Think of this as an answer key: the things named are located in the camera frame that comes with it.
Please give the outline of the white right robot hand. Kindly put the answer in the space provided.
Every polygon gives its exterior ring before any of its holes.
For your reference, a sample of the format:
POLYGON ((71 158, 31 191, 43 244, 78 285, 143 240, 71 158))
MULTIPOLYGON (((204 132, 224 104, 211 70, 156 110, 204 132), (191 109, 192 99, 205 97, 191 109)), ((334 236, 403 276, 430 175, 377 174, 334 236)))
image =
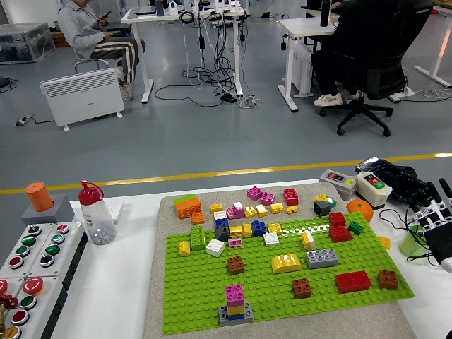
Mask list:
POLYGON ((451 273, 451 209, 448 208, 435 185, 416 187, 415 199, 407 202, 422 226, 425 242, 437 263, 451 273))

